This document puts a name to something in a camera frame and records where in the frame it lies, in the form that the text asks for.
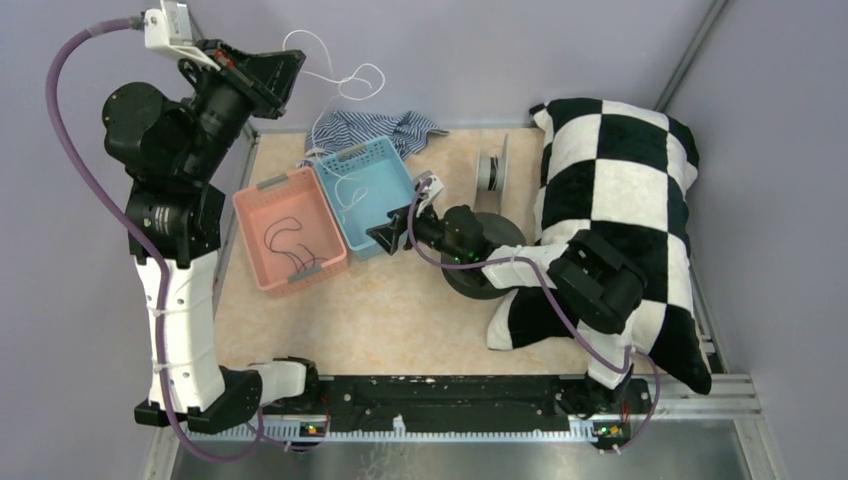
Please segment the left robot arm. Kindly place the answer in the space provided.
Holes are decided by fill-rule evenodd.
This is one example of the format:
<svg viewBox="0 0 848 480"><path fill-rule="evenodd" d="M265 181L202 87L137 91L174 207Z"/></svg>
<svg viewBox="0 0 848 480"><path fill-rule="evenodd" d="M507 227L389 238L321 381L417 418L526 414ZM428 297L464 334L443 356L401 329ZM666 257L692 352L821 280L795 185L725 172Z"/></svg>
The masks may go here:
<svg viewBox="0 0 848 480"><path fill-rule="evenodd" d="M128 227L150 325L151 387L135 421L215 434L272 402L283 399L303 414L321 397L304 359L222 366L214 327L226 196L212 178L251 118L284 114L306 56L249 54L220 40L197 46L199 59L177 63L191 96L172 100L151 84L128 83L107 98L102 121L107 153L132 180L118 217Z"/></svg>

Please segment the grey cable spool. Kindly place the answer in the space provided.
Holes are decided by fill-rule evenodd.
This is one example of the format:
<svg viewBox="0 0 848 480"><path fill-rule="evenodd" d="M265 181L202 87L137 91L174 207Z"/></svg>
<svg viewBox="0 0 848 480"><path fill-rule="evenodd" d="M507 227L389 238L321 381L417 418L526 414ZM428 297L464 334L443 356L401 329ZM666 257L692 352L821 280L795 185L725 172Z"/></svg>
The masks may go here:
<svg viewBox="0 0 848 480"><path fill-rule="evenodd" d="M482 148L477 152L476 191L483 193L502 193L508 175L509 135L503 138L501 152L498 155L486 154Z"/></svg>

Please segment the black cable spool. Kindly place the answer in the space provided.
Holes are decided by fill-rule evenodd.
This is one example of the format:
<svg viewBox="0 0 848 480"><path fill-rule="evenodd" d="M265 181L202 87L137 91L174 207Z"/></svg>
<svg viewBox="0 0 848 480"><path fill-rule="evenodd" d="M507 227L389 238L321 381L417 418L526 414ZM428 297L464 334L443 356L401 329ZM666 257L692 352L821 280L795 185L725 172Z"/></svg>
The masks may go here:
<svg viewBox="0 0 848 480"><path fill-rule="evenodd" d="M476 212L474 218L481 224L484 246L474 249L475 257L470 263L487 260L501 246L521 246L526 239L521 229L508 218L495 213ZM488 282L481 269L442 270L448 285L457 293L474 300L501 298L509 289L498 289Z"/></svg>

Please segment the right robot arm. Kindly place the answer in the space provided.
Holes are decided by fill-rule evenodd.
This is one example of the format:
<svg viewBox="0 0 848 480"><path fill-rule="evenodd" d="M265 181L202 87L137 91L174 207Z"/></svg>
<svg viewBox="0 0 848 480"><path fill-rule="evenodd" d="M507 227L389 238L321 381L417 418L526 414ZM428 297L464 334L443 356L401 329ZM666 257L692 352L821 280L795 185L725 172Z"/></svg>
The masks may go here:
<svg viewBox="0 0 848 480"><path fill-rule="evenodd" d="M388 218L366 233L390 255L425 245L444 255L436 266L463 274L474 286L541 290L559 322L590 355L589 404L612 412L626 400L625 384L633 368L631 318L648 281L603 236L583 229L558 244L499 244L467 205L443 215L431 206L408 205L389 212Z"/></svg>

